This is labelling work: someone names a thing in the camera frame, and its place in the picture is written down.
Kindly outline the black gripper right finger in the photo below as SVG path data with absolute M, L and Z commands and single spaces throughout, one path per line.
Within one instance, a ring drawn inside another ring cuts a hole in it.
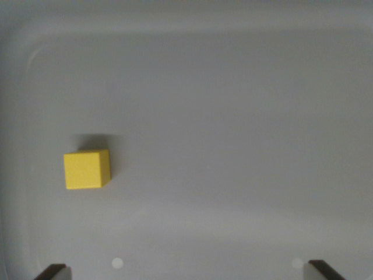
M 346 280 L 324 260 L 309 260 L 302 271 L 304 280 Z

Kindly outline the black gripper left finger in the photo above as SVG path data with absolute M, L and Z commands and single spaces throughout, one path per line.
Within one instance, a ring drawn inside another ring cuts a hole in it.
M 71 280 L 71 268 L 66 264 L 51 264 L 34 280 Z

